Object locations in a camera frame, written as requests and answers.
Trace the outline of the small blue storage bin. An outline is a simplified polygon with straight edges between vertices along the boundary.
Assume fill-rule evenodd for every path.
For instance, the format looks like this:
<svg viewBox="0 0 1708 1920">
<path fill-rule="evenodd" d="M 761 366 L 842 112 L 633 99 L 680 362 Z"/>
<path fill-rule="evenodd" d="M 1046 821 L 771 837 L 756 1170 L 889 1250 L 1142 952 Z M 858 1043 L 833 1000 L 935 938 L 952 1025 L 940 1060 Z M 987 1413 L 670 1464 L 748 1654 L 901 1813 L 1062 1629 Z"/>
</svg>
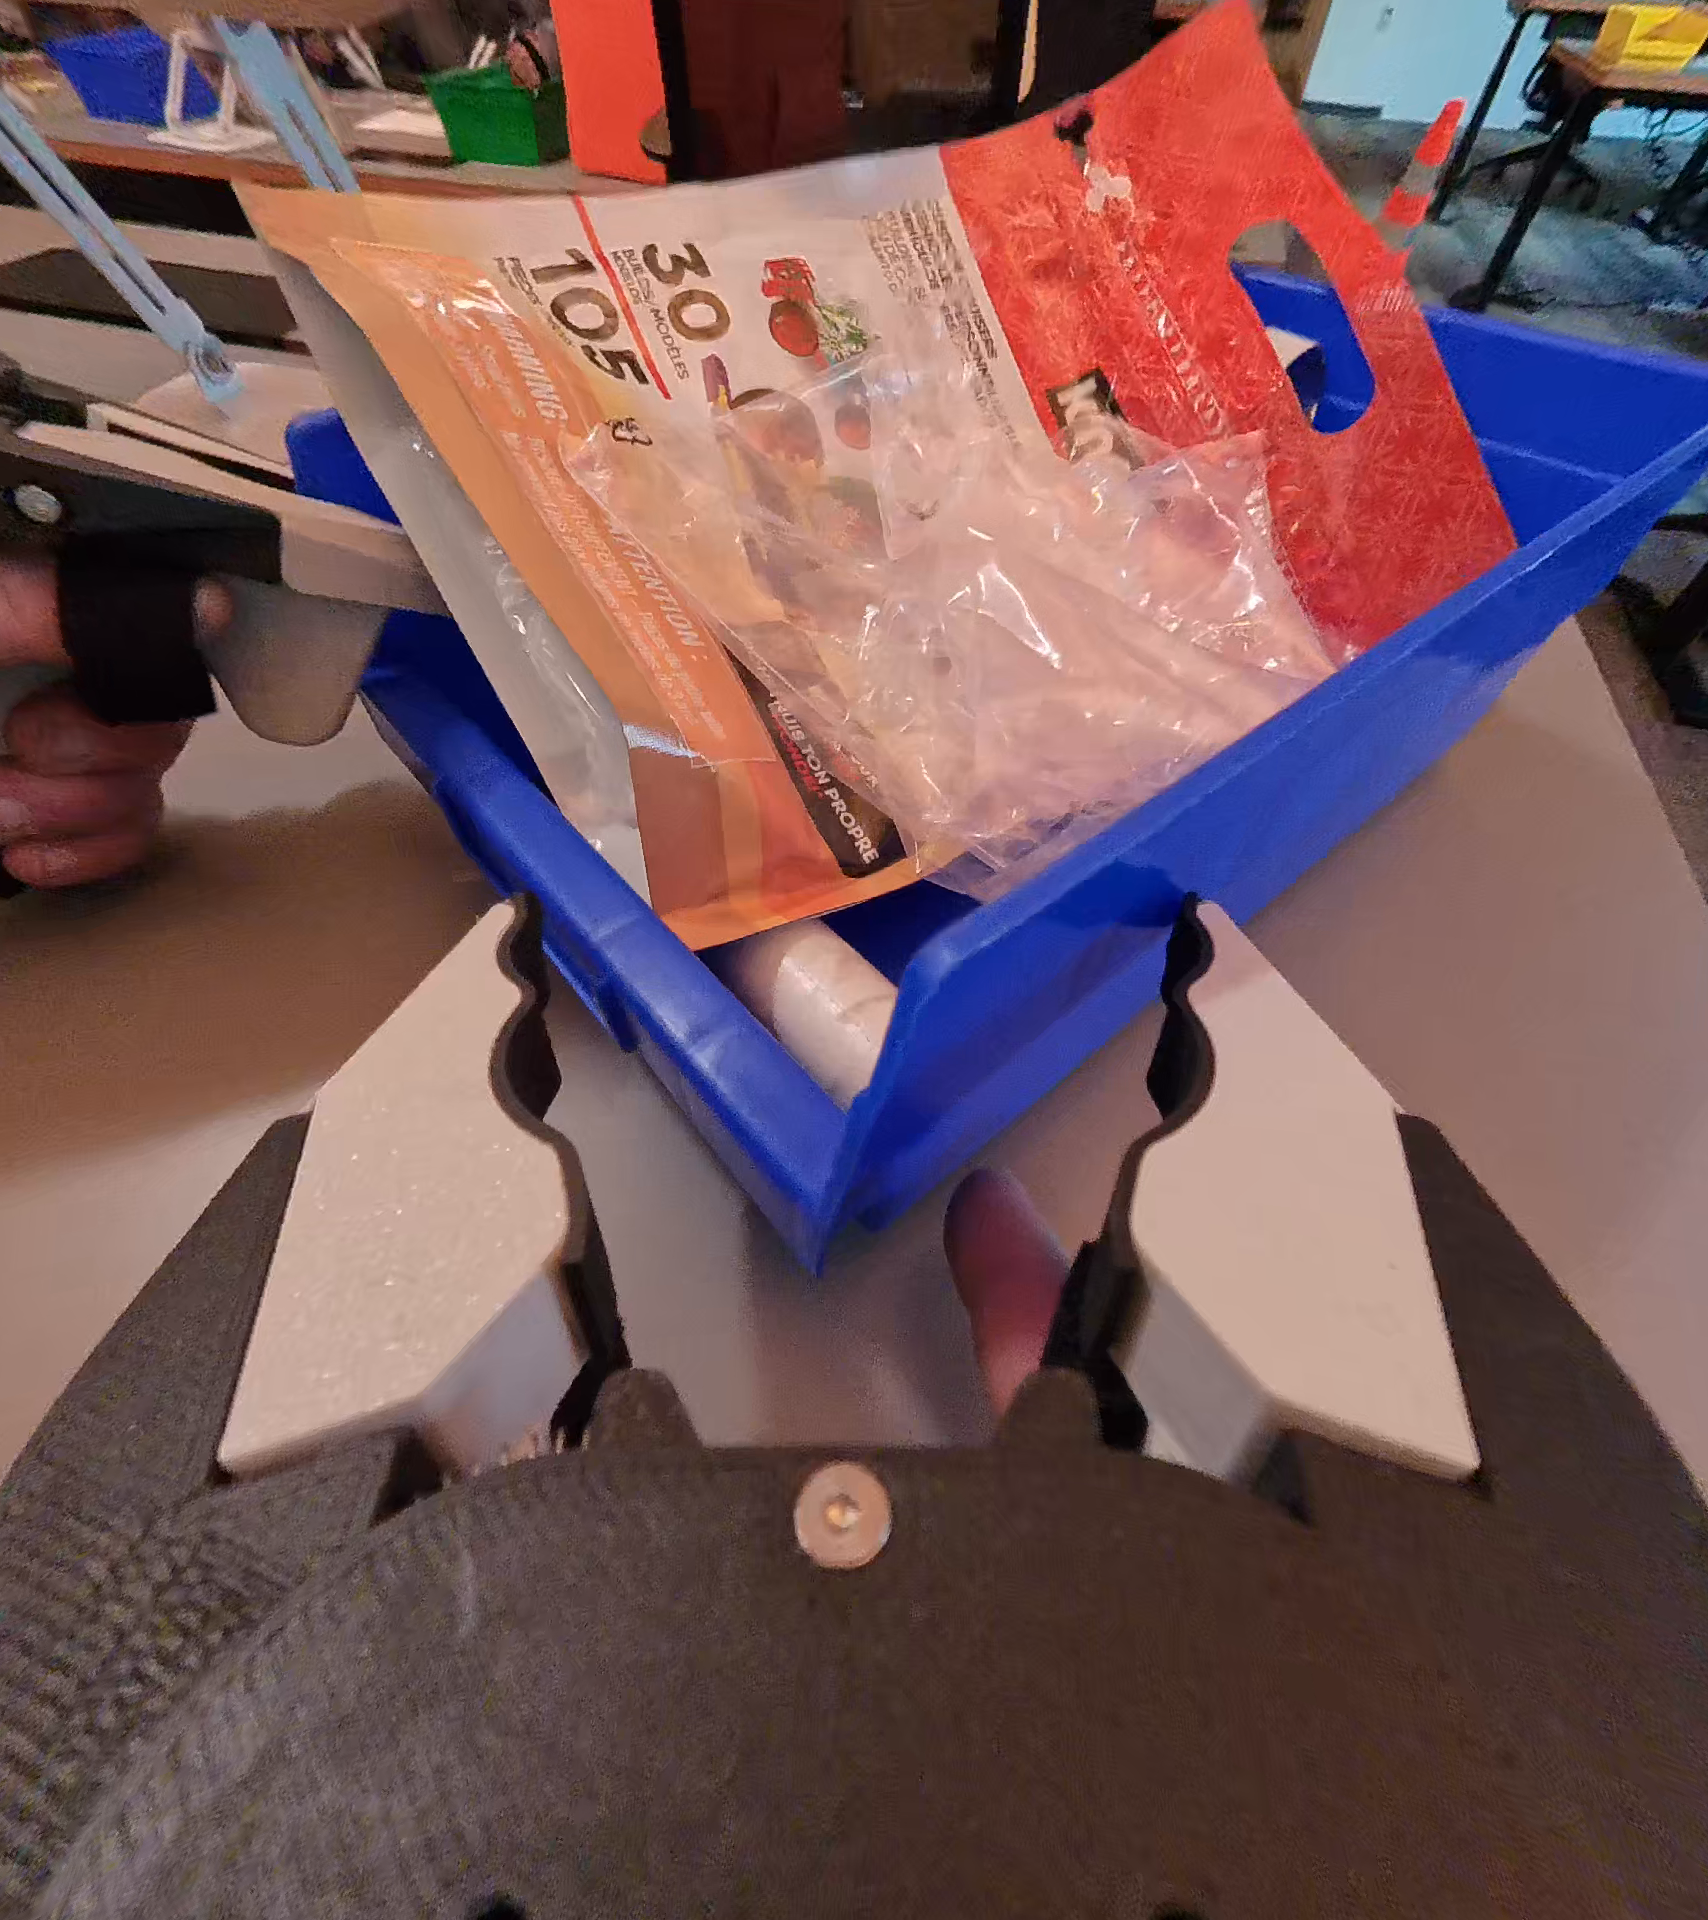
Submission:
<svg viewBox="0 0 1708 1920">
<path fill-rule="evenodd" d="M 167 34 L 131 24 L 119 32 L 63 34 L 44 53 L 101 125 L 162 125 Z"/>
</svg>

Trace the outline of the white paper roll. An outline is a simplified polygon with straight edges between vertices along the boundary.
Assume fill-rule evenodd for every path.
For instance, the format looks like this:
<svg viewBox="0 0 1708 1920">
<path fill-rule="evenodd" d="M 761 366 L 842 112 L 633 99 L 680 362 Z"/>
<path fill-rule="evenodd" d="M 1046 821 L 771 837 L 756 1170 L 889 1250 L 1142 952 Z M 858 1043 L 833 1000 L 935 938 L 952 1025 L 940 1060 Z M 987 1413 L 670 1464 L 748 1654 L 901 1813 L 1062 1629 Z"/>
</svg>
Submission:
<svg viewBox="0 0 1708 1920">
<path fill-rule="evenodd" d="M 713 973 L 847 1112 L 889 1039 L 898 987 L 822 921 L 756 930 L 713 952 Z"/>
</svg>

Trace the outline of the white document stand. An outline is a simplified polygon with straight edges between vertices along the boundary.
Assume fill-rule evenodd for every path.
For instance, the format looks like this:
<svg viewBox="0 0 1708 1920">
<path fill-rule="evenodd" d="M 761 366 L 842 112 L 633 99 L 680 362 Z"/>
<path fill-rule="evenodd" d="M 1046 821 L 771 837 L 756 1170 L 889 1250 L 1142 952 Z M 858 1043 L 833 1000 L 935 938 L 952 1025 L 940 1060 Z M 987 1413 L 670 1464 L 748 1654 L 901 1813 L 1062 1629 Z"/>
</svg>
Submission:
<svg viewBox="0 0 1708 1920">
<path fill-rule="evenodd" d="M 115 227 L 4 89 L 0 170 L 65 233 L 76 254 L 129 299 L 134 321 L 181 360 L 201 402 L 229 419 L 244 419 L 254 395 L 247 394 L 247 376 L 230 349 L 204 315 L 167 286 L 152 257 Z"/>
</svg>

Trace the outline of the person's left hand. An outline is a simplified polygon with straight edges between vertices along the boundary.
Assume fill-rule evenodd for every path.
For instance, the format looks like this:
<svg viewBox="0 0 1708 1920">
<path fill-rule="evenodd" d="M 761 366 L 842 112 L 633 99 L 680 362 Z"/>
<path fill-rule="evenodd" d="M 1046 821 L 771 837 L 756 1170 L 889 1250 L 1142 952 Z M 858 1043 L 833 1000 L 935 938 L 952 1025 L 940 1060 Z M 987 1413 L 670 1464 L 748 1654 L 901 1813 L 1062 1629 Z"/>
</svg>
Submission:
<svg viewBox="0 0 1708 1920">
<path fill-rule="evenodd" d="M 0 554 L 0 670 L 13 666 L 70 666 L 44 554 Z M 75 891 L 139 869 L 188 738 L 194 721 L 110 726 L 63 685 L 21 701 L 0 753 L 7 875 L 27 891 Z"/>
</svg>

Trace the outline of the clear display stand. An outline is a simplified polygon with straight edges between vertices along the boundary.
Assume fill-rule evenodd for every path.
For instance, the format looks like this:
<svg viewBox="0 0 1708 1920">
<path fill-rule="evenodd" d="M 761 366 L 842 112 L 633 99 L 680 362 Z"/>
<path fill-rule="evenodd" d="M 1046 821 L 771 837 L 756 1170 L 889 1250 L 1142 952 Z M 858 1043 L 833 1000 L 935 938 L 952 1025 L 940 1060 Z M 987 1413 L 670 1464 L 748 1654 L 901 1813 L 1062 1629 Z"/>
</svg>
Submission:
<svg viewBox="0 0 1708 1920">
<path fill-rule="evenodd" d="M 179 29 L 167 38 L 162 125 L 147 140 L 175 154 L 236 158 L 265 150 L 275 130 L 244 121 L 238 74 L 217 41 Z"/>
</svg>

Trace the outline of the green storage bin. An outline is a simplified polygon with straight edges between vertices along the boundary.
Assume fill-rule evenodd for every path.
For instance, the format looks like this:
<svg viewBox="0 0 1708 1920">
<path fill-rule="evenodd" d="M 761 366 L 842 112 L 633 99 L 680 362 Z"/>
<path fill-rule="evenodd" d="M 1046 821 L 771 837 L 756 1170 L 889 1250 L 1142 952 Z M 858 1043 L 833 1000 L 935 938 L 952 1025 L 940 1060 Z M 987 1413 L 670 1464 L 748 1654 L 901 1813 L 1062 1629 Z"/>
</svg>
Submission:
<svg viewBox="0 0 1708 1920">
<path fill-rule="evenodd" d="M 508 61 L 428 74 L 424 89 L 456 161 L 551 167 L 569 158 L 557 77 L 522 86 Z"/>
</svg>

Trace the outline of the clear plastic bag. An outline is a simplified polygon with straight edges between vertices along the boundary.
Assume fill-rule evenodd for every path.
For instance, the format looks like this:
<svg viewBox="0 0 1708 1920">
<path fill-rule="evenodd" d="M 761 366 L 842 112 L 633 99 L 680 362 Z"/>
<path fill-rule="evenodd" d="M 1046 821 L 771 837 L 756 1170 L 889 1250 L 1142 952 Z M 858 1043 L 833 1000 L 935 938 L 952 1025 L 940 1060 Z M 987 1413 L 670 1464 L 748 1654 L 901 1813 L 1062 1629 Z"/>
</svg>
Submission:
<svg viewBox="0 0 1708 1920">
<path fill-rule="evenodd" d="M 575 481 L 929 879 L 993 902 L 1311 685 L 1269 438 L 1096 411 L 1028 442 L 940 324 L 680 424 L 599 424 Z"/>
</svg>

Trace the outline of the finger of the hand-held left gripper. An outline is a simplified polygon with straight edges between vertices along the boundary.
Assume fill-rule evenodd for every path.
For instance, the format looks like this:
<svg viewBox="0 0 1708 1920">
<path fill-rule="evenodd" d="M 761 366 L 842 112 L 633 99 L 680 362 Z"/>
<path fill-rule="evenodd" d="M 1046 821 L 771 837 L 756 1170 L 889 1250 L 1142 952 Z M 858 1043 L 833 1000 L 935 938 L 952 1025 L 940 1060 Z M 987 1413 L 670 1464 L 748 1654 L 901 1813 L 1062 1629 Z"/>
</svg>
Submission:
<svg viewBox="0 0 1708 1920">
<path fill-rule="evenodd" d="M 412 539 L 354 508 L 244 508 L 247 620 L 447 616 Z"/>
</svg>

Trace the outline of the red white toy packet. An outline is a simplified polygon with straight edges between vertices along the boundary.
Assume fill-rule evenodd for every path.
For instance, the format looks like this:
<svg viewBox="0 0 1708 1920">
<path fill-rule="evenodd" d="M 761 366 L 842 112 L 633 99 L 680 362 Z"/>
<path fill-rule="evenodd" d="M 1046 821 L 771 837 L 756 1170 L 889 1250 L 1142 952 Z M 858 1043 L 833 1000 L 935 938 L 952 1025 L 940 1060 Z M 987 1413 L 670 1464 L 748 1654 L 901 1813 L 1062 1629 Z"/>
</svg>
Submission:
<svg viewBox="0 0 1708 1920">
<path fill-rule="evenodd" d="M 1302 130 L 1246 3 L 914 154 L 616 198 L 258 188 L 247 215 L 316 283 L 311 344 L 342 321 L 372 349 L 606 692 L 648 897 L 690 947 L 929 875 L 575 481 L 599 424 L 792 389 L 929 321 L 1028 442 L 1096 411 L 1175 448 L 1261 433 L 1335 670 L 1516 552 L 1406 257 Z"/>
</svg>

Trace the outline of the orange traffic cone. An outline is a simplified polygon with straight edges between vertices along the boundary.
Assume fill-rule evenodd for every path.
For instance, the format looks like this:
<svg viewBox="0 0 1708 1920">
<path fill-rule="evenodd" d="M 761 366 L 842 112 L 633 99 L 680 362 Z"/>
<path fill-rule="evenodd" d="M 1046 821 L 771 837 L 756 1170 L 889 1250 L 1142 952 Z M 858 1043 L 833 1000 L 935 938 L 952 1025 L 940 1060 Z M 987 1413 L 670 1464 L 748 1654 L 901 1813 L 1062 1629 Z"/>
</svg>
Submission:
<svg viewBox="0 0 1708 1920">
<path fill-rule="evenodd" d="M 1443 106 L 1443 112 L 1430 121 L 1430 129 L 1419 136 L 1414 161 L 1406 167 L 1400 181 L 1393 185 L 1378 233 L 1393 249 L 1408 249 L 1414 235 L 1424 227 L 1438 181 L 1446 172 L 1446 161 L 1456 154 L 1456 140 L 1466 117 L 1466 99 L 1456 97 Z"/>
</svg>

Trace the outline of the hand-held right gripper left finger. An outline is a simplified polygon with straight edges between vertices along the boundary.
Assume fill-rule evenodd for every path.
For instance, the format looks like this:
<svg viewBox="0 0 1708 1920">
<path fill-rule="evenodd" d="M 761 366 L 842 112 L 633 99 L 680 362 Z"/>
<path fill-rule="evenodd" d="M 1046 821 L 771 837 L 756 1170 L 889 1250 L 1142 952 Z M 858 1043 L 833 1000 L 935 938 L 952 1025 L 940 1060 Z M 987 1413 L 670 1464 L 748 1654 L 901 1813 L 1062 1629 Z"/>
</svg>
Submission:
<svg viewBox="0 0 1708 1920">
<path fill-rule="evenodd" d="M 325 1082 L 219 1465 L 402 1433 L 447 1474 L 584 1443 L 626 1332 L 578 1147 L 556 1129 L 542 914 L 480 917 Z"/>
</svg>

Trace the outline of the blue plastic bin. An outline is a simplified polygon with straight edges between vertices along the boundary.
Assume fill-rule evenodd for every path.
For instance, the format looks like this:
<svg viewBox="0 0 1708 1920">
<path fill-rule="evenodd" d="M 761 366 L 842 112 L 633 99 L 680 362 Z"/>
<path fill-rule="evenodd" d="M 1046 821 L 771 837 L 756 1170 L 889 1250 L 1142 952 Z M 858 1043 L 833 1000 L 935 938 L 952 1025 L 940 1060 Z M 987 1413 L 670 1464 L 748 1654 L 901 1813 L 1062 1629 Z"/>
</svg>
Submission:
<svg viewBox="0 0 1708 1920">
<path fill-rule="evenodd" d="M 1102 1050 L 1161 978 L 1187 894 L 1246 925 L 1451 753 L 1552 631 L 1708 471 L 1708 362 L 1428 313 L 1521 552 L 1028 891 L 919 880 L 852 914 L 901 973 L 867 1092 L 838 1109 L 548 798 L 452 620 L 388 616 L 361 692 L 497 894 L 815 1273 L 906 1218 Z"/>
</svg>

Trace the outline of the yellow storage bin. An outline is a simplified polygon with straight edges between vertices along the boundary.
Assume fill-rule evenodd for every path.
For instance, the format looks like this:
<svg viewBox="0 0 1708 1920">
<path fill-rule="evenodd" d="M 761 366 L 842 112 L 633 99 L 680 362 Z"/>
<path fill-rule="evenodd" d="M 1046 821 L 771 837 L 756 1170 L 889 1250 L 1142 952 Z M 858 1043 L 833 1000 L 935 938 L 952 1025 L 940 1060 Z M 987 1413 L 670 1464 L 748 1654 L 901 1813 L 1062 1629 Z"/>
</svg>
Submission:
<svg viewBox="0 0 1708 1920">
<path fill-rule="evenodd" d="M 1601 70 L 1676 74 L 1703 53 L 1708 9 L 1607 3 L 1588 61 Z"/>
</svg>

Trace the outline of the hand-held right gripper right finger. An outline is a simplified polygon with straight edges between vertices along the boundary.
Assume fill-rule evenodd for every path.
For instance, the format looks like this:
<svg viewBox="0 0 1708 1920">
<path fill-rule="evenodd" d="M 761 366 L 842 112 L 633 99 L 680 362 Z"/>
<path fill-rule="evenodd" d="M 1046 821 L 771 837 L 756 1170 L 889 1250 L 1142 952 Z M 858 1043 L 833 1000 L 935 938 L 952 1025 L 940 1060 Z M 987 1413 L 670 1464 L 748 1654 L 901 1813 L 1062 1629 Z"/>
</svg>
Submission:
<svg viewBox="0 0 1708 1920">
<path fill-rule="evenodd" d="M 1256 1484 L 1287 1434 L 1438 1481 L 1483 1447 L 1400 1109 L 1224 907 L 1160 966 L 1155 1125 L 1070 1265 L 1042 1366 L 1106 1447 Z"/>
</svg>

